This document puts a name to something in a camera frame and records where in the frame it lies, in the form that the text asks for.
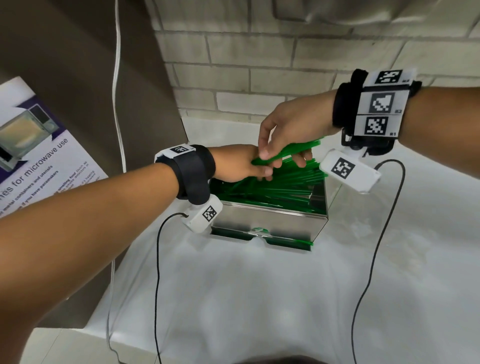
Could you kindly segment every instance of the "white tag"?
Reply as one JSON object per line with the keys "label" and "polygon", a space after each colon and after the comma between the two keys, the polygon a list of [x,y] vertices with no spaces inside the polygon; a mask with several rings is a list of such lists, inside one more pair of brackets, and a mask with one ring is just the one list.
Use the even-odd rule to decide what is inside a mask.
{"label": "white tag", "polygon": [[408,90],[362,92],[357,114],[403,115],[409,93]]}
{"label": "white tag", "polygon": [[191,231],[200,233],[203,232],[218,214],[222,211],[223,204],[214,194],[210,195],[210,198],[203,205],[192,205],[185,211],[188,215],[187,218],[183,218],[182,222]]}
{"label": "white tag", "polygon": [[375,71],[368,74],[363,83],[363,87],[369,86],[410,86],[417,77],[417,70],[412,68],[408,70],[388,70]]}
{"label": "white tag", "polygon": [[170,159],[173,159],[174,157],[181,156],[182,154],[192,152],[194,150],[196,149],[188,144],[180,144],[179,146],[173,146],[172,148],[164,149],[155,154],[154,163],[160,156],[166,156]]}
{"label": "white tag", "polygon": [[357,115],[353,135],[398,138],[402,115]]}
{"label": "white tag", "polygon": [[335,149],[327,153],[320,168],[362,194],[369,192],[381,177],[379,171]]}

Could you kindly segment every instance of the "hand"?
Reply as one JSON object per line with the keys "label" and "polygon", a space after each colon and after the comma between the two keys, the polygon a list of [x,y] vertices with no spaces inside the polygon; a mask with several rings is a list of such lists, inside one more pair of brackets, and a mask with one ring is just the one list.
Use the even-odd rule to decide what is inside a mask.
{"label": "hand", "polygon": [[237,182],[246,177],[269,177],[272,167],[254,166],[252,160],[258,157],[258,148],[247,144],[211,147],[215,160],[215,178],[225,182]]}
{"label": "hand", "polygon": [[[332,125],[335,94],[336,90],[332,90],[279,104],[260,125],[258,136],[260,158],[270,159],[290,143],[305,143],[337,133],[339,129]],[[273,129],[275,130],[272,139],[268,142]],[[311,150],[292,156],[299,167],[305,167],[305,160],[311,158]],[[272,163],[276,168],[281,165],[281,160]]]}

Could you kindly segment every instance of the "fingernail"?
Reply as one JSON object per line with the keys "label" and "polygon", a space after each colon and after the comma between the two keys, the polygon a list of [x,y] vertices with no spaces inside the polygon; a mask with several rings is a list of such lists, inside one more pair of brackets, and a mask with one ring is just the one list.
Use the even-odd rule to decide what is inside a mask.
{"label": "fingernail", "polygon": [[264,174],[265,174],[265,177],[271,176],[273,174],[273,168],[265,167]]}
{"label": "fingernail", "polygon": [[259,155],[260,159],[267,160],[268,159],[268,152],[266,149],[262,150]]}

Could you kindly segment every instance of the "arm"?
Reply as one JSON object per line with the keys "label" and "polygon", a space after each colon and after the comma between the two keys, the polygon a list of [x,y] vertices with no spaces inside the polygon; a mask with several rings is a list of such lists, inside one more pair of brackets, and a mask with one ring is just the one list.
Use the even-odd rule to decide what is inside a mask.
{"label": "arm", "polygon": [[[332,90],[278,105],[260,127],[260,157],[271,158],[289,143],[337,133],[332,126],[335,94]],[[408,101],[399,138],[408,148],[480,178],[479,139],[480,88],[425,87]],[[309,157],[295,156],[298,164]]]}
{"label": "arm", "polygon": [[[215,177],[264,177],[255,146],[210,149]],[[153,164],[56,194],[0,219],[0,352],[15,363],[41,317],[118,256],[178,193]]]}

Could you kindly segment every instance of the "white cable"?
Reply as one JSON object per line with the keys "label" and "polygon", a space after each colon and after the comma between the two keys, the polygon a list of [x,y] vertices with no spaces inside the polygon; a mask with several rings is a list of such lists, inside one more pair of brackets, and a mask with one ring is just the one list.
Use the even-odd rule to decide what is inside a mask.
{"label": "white cable", "polygon": [[[127,162],[125,159],[125,149],[123,148],[123,140],[121,137],[120,132],[120,125],[117,116],[117,82],[119,78],[119,70],[120,70],[120,49],[121,49],[121,36],[120,36],[120,17],[119,17],[119,0],[115,0],[115,30],[117,32],[117,46],[115,49],[115,66],[113,68],[113,81],[112,81],[112,105],[113,105],[113,118],[115,120],[115,128],[117,129],[117,137],[119,141],[120,147],[120,158],[121,158],[121,167],[122,172],[125,173],[127,171]],[[107,313],[107,330],[106,330],[106,337],[107,337],[107,346],[108,348],[113,351],[117,355],[117,360],[120,364],[125,364],[120,361],[118,352],[112,348],[110,344],[110,339],[112,333],[110,332],[110,312],[112,309],[113,303],[113,283],[115,277],[115,260],[112,260],[111,263],[111,271],[110,271],[110,300],[108,303],[108,313]]]}

